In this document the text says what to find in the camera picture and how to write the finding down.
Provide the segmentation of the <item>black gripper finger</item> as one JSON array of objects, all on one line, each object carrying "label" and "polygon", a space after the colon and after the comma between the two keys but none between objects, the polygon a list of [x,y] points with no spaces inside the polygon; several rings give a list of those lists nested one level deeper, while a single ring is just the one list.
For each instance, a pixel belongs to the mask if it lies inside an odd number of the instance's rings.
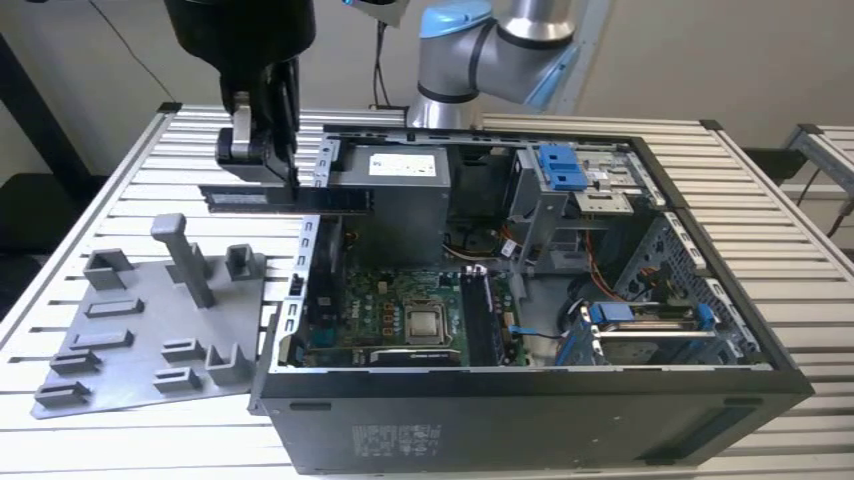
[{"label": "black gripper finger", "polygon": [[295,150],[299,131],[299,58],[273,65],[270,73],[270,115],[277,150]]},{"label": "black gripper finger", "polygon": [[294,200],[299,189],[295,167],[298,140],[295,150],[275,149],[270,115],[273,65],[241,87],[227,81],[221,82],[233,125],[219,132],[217,163],[245,181],[278,185],[282,197]]}]

